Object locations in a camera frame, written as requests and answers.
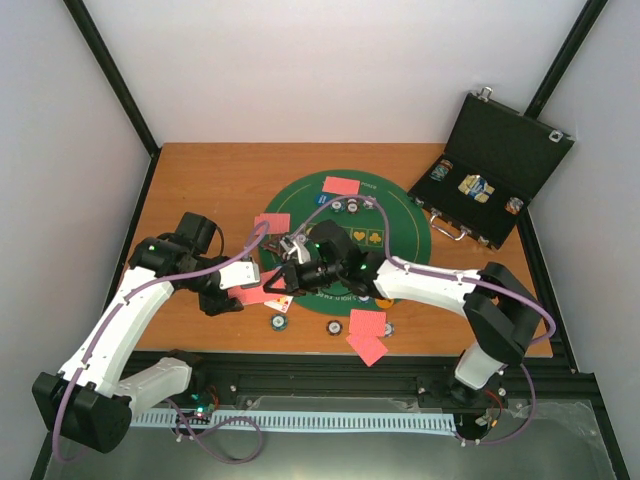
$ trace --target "red card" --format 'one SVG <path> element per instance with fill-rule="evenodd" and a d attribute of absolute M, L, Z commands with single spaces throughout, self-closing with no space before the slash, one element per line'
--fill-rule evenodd
<path fill-rule="evenodd" d="M 370 337 L 384 337 L 386 323 L 387 314 L 385 312 L 353 309 L 349 316 L 349 333 L 353 335 L 368 335 Z"/>
<path fill-rule="evenodd" d="M 253 226 L 263 221 L 269 222 L 269 234 L 276 235 L 279 233 L 289 232 L 289 223 L 291 215 L 288 213 L 261 213 L 253 220 Z"/>
<path fill-rule="evenodd" d="M 270 300 L 277 300 L 282 297 L 281 293 L 265 293 L 262 285 L 269 280 L 276 270 L 260 274 L 260 285 L 252 288 L 232 287 L 229 291 L 230 298 L 237 298 L 243 305 L 253 305 L 254 303 L 264 303 Z M 284 278 L 278 280 L 274 287 L 284 288 Z"/>
<path fill-rule="evenodd" d="M 360 355 L 367 367 L 376 363 L 389 351 L 377 337 L 349 335 L 347 342 Z"/>
<path fill-rule="evenodd" d="M 322 187 L 323 192 L 337 193 L 338 195 L 357 195 L 359 190 L 360 180 L 340 177 L 327 177 Z"/>

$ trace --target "green poker mat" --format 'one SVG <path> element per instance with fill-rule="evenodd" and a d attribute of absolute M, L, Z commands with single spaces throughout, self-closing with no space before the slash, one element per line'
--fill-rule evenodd
<path fill-rule="evenodd" d="M 360 195 L 375 197 L 387 212 L 391 225 L 391 251 L 411 262 L 427 264 L 431 256 L 431 233 L 423 210 L 409 200 L 406 192 L 389 180 L 358 170 L 327 170 L 300 178 L 278 193 L 265 209 L 265 213 L 289 213 L 290 231 L 295 230 L 323 203 L 338 195 L 322 192 L 327 176 L 360 181 Z M 351 239 L 363 249 L 383 250 L 384 223 L 378 210 L 365 209 L 359 204 L 357 213 L 346 210 L 334 212 L 328 207 L 308 225 L 307 231 L 318 222 L 332 219 L 343 227 Z M 312 255 L 315 249 L 308 246 Z M 259 249 L 265 271 L 280 265 L 281 259 L 272 252 Z M 351 309 L 380 311 L 391 302 L 360 299 L 340 284 L 317 295 L 295 297 L 294 302 L 311 311 L 332 316 L 349 316 Z"/>

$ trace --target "briefcase handle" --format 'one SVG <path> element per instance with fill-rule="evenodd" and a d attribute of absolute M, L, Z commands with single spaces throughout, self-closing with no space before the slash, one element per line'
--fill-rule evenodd
<path fill-rule="evenodd" d="M 468 228 L 460 227 L 460 234 L 456 237 L 452 233 L 442 228 L 440 225 L 436 225 L 435 223 L 433 223 L 435 219 L 438 218 L 439 216 L 440 216 L 440 212 L 438 210 L 436 209 L 431 210 L 431 218 L 429 219 L 429 225 L 431 225 L 431 228 L 433 228 L 434 230 L 437 230 L 443 235 L 446 235 L 451 240 L 455 240 L 456 242 L 459 242 L 464 237 L 466 237 L 468 233 L 471 233 L 471 231 Z"/>

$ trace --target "white wall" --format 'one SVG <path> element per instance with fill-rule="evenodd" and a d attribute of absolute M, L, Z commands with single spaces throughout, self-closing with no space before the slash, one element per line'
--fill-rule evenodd
<path fill-rule="evenodd" d="M 441 142 L 524 109 L 585 0 L 87 0 L 159 141 Z"/>
<path fill-rule="evenodd" d="M 640 478 L 640 3 L 609 2 L 543 119 L 578 142 L 533 218 L 580 368 Z"/>
<path fill-rule="evenodd" d="M 99 317 L 148 157 L 61 1 L 0 4 L 0 476 L 29 478 L 31 396 Z"/>

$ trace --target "black aluminum frame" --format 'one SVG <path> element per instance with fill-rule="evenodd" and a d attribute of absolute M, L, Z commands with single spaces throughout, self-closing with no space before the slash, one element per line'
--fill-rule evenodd
<path fill-rule="evenodd" d="M 160 158 L 156 144 L 122 75 L 102 40 L 83 0 L 63 0 L 93 52 L 108 82 L 122 104 L 141 142 L 149 153 L 149 168 L 138 197 L 129 229 L 114 272 L 107 304 L 117 290 L 126 265 L 140 214 Z M 607 0 L 587 0 L 573 28 L 545 75 L 525 115 L 537 118 L 562 75 L 602 12 Z M 539 398 L 576 399 L 591 402 L 605 441 L 613 469 L 619 479 L 628 479 L 622 454 L 593 374 L 578 373 L 549 274 L 528 212 L 518 222 L 522 244 L 538 299 L 553 315 L 558 330 L 551 339 L 552 358 L 531 358 L 526 365 L 534 379 Z M 218 387 L 223 403 L 233 404 L 238 396 L 321 395 L 321 396 L 411 396 L 417 394 L 421 378 L 442 374 L 453 368 L 453 357 L 385 357 L 366 368 L 351 356 L 200 353 L 205 359 L 208 379 Z M 137 373 L 163 356 L 162 352 L 134 352 L 124 376 Z M 505 375 L 503 385 L 513 398 L 529 395 L 524 376 L 517 369 Z M 42 480 L 51 457 L 51 434 L 43 443 L 31 480 Z"/>

